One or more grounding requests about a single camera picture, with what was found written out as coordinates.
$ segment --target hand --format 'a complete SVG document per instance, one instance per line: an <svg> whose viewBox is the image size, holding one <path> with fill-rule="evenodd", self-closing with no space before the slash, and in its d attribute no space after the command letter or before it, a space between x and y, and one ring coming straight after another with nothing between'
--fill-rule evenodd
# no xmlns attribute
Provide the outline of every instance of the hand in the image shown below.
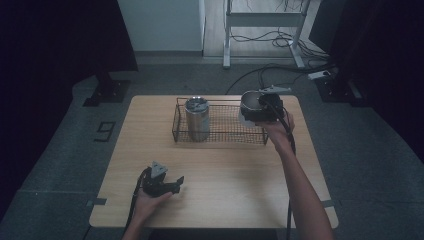
<svg viewBox="0 0 424 240"><path fill-rule="evenodd" d="M290 131L292 132L294 129L294 120L293 114L286 112L286 116L284 117L284 121L290 127ZM288 138L288 134L283 124L280 121L276 122L257 122L256 125L265 128L268 133L269 138L274 143L275 148L278 150L283 147L284 150L291 149L290 141Z"/></svg>
<svg viewBox="0 0 424 240"><path fill-rule="evenodd" d="M165 193L160 197L152 198L147 195L142 188L140 188L137 195L133 219L138 219L141 222L144 222L150 217L150 215L152 215L162 202L172 196L172 192Z"/></svg>

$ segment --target aluminum can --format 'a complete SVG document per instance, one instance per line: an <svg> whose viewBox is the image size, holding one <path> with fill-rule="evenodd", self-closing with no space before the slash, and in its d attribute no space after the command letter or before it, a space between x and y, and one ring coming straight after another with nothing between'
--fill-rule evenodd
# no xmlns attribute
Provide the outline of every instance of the aluminum can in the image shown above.
<svg viewBox="0 0 424 240"><path fill-rule="evenodd" d="M209 137L209 102L202 97L192 97L185 103L188 135L195 142Z"/></svg>

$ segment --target metal mesh basket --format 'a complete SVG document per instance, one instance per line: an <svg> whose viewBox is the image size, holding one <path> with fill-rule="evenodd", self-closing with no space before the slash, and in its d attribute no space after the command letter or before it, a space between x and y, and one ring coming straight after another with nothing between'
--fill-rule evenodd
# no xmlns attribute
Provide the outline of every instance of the metal mesh basket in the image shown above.
<svg viewBox="0 0 424 240"><path fill-rule="evenodd" d="M175 142L195 142L189 134L184 103L187 98L177 98L172 134ZM261 127L247 128L238 119L239 106L222 102L238 100L208 100L209 136L201 142L237 142L266 144L268 134Z"/></svg>

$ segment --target white wall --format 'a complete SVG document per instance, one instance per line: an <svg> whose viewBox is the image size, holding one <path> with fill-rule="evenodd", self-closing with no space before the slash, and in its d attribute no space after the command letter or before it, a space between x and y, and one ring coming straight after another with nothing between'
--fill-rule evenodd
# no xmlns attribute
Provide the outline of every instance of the white wall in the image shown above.
<svg viewBox="0 0 424 240"><path fill-rule="evenodd" d="M202 51L204 0L118 0L134 51Z"/></svg>

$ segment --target human arm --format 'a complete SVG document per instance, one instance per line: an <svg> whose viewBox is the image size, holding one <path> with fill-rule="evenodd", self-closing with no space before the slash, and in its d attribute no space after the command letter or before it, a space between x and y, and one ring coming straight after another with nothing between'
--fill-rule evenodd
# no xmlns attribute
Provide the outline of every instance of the human arm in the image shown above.
<svg viewBox="0 0 424 240"><path fill-rule="evenodd" d="M288 114L285 121L292 130L293 116ZM317 193L299 164L289 141L288 134L280 122L257 123L268 132L281 158L290 204L300 239L334 239L330 221Z"/></svg>
<svg viewBox="0 0 424 240"><path fill-rule="evenodd" d="M122 237L122 240L139 239L141 229L143 228L146 220L153 214L159 204L166 201L171 196L172 193L168 192L160 197L152 198L147 195L142 188L140 188L134 207L134 215L124 233L124 236Z"/></svg>

